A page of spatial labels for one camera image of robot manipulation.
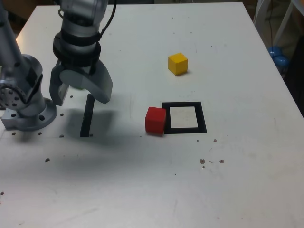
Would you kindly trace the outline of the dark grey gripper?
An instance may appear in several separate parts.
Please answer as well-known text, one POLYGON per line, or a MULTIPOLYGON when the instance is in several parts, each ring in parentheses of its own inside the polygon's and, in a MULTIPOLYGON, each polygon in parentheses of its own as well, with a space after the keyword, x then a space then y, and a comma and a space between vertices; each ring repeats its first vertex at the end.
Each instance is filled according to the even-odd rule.
POLYGON ((55 105, 63 105, 69 86, 85 89, 96 100, 106 104, 111 99, 113 82, 107 68, 100 60, 92 66, 78 66, 58 60, 51 71, 49 86, 49 93, 55 105))

